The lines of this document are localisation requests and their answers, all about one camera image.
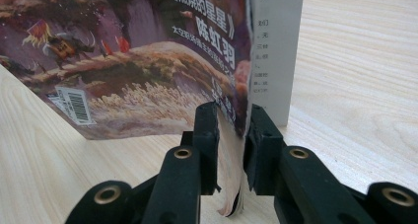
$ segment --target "barcode sticker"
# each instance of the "barcode sticker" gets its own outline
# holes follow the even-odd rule
[[[96,124],[90,115],[86,94],[83,90],[55,87],[58,95],[49,99],[77,125]]]

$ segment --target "cover illustration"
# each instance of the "cover illustration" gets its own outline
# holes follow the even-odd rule
[[[192,130],[216,101],[243,135],[247,0],[0,0],[0,64],[88,139]]]

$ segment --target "light wood surface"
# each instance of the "light wood surface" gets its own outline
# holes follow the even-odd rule
[[[304,0],[288,144],[311,148],[345,185],[389,181],[418,192],[418,0]],[[87,141],[0,68],[0,223],[63,223],[92,186],[136,186],[179,136]],[[242,215],[202,223],[277,223],[247,191]]]

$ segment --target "book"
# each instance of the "book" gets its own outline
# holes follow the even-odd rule
[[[195,109],[215,101],[219,212],[229,216],[242,204],[250,105],[287,122],[301,8],[302,0],[0,0],[0,64],[87,139],[182,134]]]

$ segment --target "clamp jaw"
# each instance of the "clamp jaw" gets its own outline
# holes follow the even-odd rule
[[[217,187],[219,130],[214,103],[196,110],[194,131],[167,152],[160,173],[138,187],[108,181],[92,187],[66,223],[200,223],[200,195]],[[252,107],[244,170],[257,195],[273,195],[280,223],[418,223],[418,195],[392,183],[367,194],[342,185],[317,155],[287,146],[263,108]]]

